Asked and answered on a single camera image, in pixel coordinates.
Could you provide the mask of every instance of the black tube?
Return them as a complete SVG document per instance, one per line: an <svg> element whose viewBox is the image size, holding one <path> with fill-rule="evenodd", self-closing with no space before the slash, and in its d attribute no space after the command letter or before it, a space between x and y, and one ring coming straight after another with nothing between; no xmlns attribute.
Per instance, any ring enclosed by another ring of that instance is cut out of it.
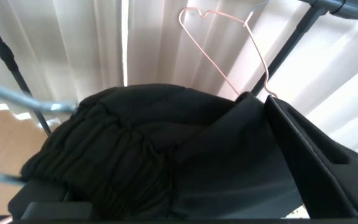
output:
<svg viewBox="0 0 358 224"><path fill-rule="evenodd" d="M24 81L24 78L22 74L19 71L19 67L16 64L16 61L14 59L14 54L12 53L11 49L4 43L0 36L0 58L2 61L5 62L6 67L11 71L13 77L15 78L17 84L19 85L20 89L29 95L32 95L30 92L29 87L27 86L26 82ZM50 128L48 126L47 121L45 120L44 116L42 115L41 111L34 110L34 114L40 121L40 124L44 128L47 135L51 133Z"/></svg>
<svg viewBox="0 0 358 224"><path fill-rule="evenodd" d="M279 66L284 62L286 57L293 50L295 45L303 37L303 35L309 31L310 27L317 21L319 16L325 15L327 10L317 7L310 6L306 14L302 17L301 21L296 26L296 29L291 34L290 38L285 42L284 46L281 48L279 53L273 59L273 62L268 67L269 79L274 75ZM266 73L262 75L259 81L256 83L251 93L255 96L262 90L264 87Z"/></svg>

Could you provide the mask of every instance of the black fabric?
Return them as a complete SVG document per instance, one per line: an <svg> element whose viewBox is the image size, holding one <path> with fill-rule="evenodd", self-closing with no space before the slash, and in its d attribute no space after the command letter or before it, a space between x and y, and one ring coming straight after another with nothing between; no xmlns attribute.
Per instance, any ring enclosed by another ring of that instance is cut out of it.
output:
<svg viewBox="0 0 358 224"><path fill-rule="evenodd" d="M280 218L302 202L263 105L174 85L88 97L22 168L103 219Z"/></svg>

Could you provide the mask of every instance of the white curtain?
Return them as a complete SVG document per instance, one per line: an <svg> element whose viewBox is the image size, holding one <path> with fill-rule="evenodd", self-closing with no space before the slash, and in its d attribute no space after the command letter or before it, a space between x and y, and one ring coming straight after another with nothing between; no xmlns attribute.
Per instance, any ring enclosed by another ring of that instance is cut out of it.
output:
<svg viewBox="0 0 358 224"><path fill-rule="evenodd" d="M41 100L80 101L124 83L173 83L234 100L236 94L184 33L178 15L196 6L245 19L262 1L0 0L0 34ZM268 63L308 8L297 0L271 0L255 12L250 26ZM246 30L224 17L200 18L195 12L187 12L184 21L236 88L251 90L264 70ZM0 84L19 89L1 60ZM269 87L358 151L358 21L320 17ZM262 91L258 98L266 96Z"/></svg>

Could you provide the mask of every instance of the pink hanger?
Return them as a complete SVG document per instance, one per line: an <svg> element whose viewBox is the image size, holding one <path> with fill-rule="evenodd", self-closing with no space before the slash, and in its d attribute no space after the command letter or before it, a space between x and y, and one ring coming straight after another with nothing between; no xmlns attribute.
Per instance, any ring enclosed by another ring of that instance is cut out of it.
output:
<svg viewBox="0 0 358 224"><path fill-rule="evenodd" d="M182 11L180 12L179 14L179 23L180 25L182 26L182 28L185 30L185 32L189 35L190 39L196 44L196 46L199 48L199 50L205 55L205 57L215 66L215 68L219 71L219 73L223 76L223 78L225 79L225 81L227 82L227 84L230 85L230 87L237 93L237 95L240 95L240 92L234 87L234 85L230 82L230 80L227 78L227 76L222 72L222 70L216 65L216 63L208 56L208 54L203 50L203 48L197 43L197 41L194 39L194 37L190 34L190 32L187 30L187 28L185 27L185 25L183 24L182 22L182 15L184 12L186 12L187 10L197 10L198 11L198 14L204 18L206 17L207 14L209 13L213 13L213 14L218 14L218 15L221 15L221 16L225 16L229 19L232 19L234 21L237 21L237 22L240 22L242 24L243 27L247 28L247 31L249 33L249 37L251 38L252 42L254 43L254 46L256 48L256 50L258 51L258 54L259 54L259 57L260 57L260 60L262 61L262 65L264 66L265 68L265 71L266 71L266 76L265 76L265 81L264 81L264 88L265 90L270 93L271 95L273 95L274 97L277 98L277 94L274 93L273 91L269 90L269 88L267 87L267 81L269 80L269 70L267 68L267 64L266 64L266 61L265 59L263 58L262 54L260 53L260 50L255 42L255 37L254 37L254 34L252 33L251 29L249 28L248 26L248 22L250 20L250 18L252 17L252 15L254 14L254 11L259 7L259 6L263 6L265 4L267 4L269 2L269 0L263 2L263 3L260 3L258 5L256 5L253 10L251 11L251 13L248 15L247 19L245 21L242 21L241 19L239 18L236 18L234 16L230 16L229 14L226 14L224 12L219 12L219 11L214 11L214 10L208 10L206 11L204 14L201 12L201 10L197 7L186 7L184 9L182 9Z"/></svg>

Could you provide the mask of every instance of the brown floor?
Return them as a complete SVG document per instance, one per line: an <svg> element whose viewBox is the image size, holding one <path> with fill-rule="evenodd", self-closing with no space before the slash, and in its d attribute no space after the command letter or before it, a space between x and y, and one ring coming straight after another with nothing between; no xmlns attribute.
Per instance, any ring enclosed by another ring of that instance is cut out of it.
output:
<svg viewBox="0 0 358 224"><path fill-rule="evenodd" d="M0 111L0 172L18 175L23 163L39 151L46 139L35 122L18 120L10 111ZM8 214L7 203L19 187L0 184L0 214Z"/></svg>

